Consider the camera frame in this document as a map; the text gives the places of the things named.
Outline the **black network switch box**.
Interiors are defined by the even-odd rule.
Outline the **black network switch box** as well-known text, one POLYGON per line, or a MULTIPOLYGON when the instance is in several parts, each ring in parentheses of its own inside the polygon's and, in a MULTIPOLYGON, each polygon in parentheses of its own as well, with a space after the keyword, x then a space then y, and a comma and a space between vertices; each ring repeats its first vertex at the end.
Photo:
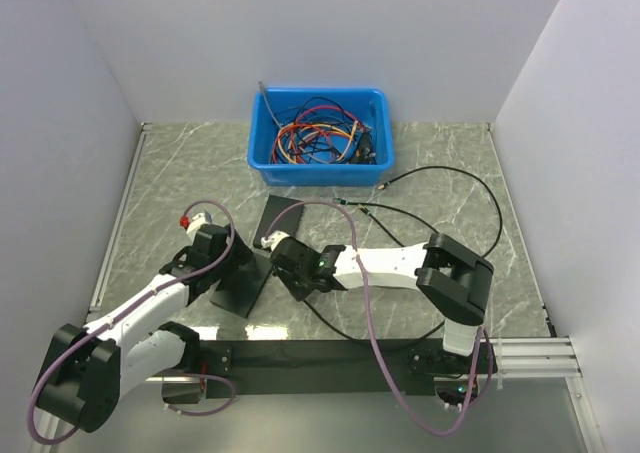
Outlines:
POLYGON ((255 306, 263 287, 272 274, 272 264, 261 254, 254 253, 250 291, 240 297, 220 297, 212 292, 210 303, 228 313, 247 319, 255 306))

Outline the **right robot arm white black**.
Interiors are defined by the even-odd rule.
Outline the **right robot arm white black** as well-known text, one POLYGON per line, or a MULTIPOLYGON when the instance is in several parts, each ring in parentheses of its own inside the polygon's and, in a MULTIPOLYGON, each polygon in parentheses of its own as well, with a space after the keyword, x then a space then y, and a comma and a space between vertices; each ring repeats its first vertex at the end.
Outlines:
POLYGON ((445 234, 399 248, 329 245, 318 252, 276 231, 261 239, 289 293, 303 301, 315 292, 373 287, 421 292, 445 319, 440 360, 452 372, 475 359, 476 330, 484 323, 494 266, 445 234))

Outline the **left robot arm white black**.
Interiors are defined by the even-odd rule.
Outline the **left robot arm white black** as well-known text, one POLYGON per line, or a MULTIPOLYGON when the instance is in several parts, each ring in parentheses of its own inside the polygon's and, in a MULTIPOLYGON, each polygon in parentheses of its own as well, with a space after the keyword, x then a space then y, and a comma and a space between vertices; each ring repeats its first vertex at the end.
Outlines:
POLYGON ((103 317, 53 335, 27 410, 30 434, 42 410, 91 433, 111 416, 119 400, 159 373, 174 371, 213 380, 193 329, 171 321, 209 288, 249 263, 253 253, 232 225, 204 225, 191 245, 163 266, 138 294, 103 317))

